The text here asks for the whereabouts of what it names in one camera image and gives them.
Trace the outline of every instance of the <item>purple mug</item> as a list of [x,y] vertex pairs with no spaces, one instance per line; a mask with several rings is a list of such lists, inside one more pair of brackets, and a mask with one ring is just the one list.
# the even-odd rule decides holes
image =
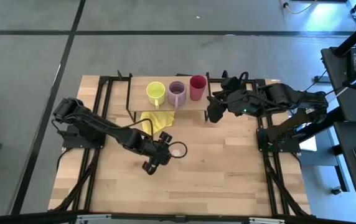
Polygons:
[[168,102],[175,106],[178,110],[178,106],[185,103],[186,100],[186,87],[180,81],[174,81],[168,86]]

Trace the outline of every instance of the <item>mug handle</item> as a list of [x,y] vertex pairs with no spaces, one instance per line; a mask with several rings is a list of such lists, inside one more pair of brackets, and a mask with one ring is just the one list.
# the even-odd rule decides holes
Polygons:
[[176,111],[178,110],[178,96],[176,96],[176,103],[174,104],[174,106],[176,107]]

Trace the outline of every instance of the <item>yellow mug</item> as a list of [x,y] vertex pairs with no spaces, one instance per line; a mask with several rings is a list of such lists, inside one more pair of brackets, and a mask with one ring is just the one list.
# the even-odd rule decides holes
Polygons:
[[161,82],[151,82],[146,87],[146,94],[148,95],[149,102],[158,110],[159,105],[162,105],[166,99],[166,88]]

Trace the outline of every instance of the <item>wooden table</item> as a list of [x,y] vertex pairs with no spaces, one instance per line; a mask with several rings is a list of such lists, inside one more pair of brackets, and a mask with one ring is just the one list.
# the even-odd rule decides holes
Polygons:
[[[77,98],[88,108],[93,107],[98,80],[99,76],[82,78]],[[267,84],[273,82],[279,80],[266,80]],[[128,82],[113,82],[108,108],[107,119],[120,126],[132,123],[126,111],[127,86]],[[211,89],[220,90],[220,84],[211,83]],[[279,124],[287,117],[286,113],[276,114],[273,123]],[[213,124],[204,121],[203,111],[179,111],[174,125],[165,131],[172,135],[172,141],[185,142],[189,152],[183,159],[171,159],[167,166],[159,166],[154,175],[147,175],[141,168],[147,157],[133,154],[107,137],[100,154],[90,210],[270,216],[256,128],[257,120],[246,115],[235,117],[225,112],[223,118]],[[73,149],[62,158],[49,208],[59,205],[75,185],[82,155],[82,149]],[[286,153],[280,154],[280,160],[286,188],[302,209],[310,212],[298,161]],[[82,192],[80,208],[86,186]],[[278,192],[275,186],[278,211],[282,213]]]

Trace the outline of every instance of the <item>red mug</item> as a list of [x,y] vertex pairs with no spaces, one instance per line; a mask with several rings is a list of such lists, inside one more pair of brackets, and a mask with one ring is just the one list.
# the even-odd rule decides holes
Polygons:
[[207,80],[203,75],[194,75],[190,78],[190,99],[199,101],[202,98]]

